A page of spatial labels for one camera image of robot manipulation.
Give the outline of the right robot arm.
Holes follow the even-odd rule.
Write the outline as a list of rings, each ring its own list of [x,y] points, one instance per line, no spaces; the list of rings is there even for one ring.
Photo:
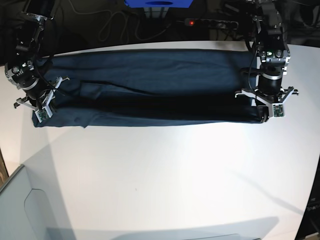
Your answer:
[[[17,33],[15,57],[4,65],[7,80],[25,97],[18,98],[13,107],[26,106],[33,110],[39,123],[53,116],[52,100],[61,83],[69,77],[58,76],[46,80],[44,74],[51,68],[54,55],[38,64],[39,50],[46,21],[53,20],[54,0],[28,0],[22,11],[24,22]]]

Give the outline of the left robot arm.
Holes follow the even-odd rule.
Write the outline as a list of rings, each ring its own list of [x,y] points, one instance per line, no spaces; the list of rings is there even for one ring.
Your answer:
[[[248,79],[256,78],[256,85],[249,84],[235,92],[235,96],[252,99],[261,122],[270,118],[285,116],[285,102],[299,91],[293,86],[282,87],[287,74],[291,53],[284,39],[282,17],[273,0],[248,0],[247,15],[252,18],[253,42],[245,40],[247,49],[253,54],[252,60],[260,60],[258,68],[242,68],[240,73]]]

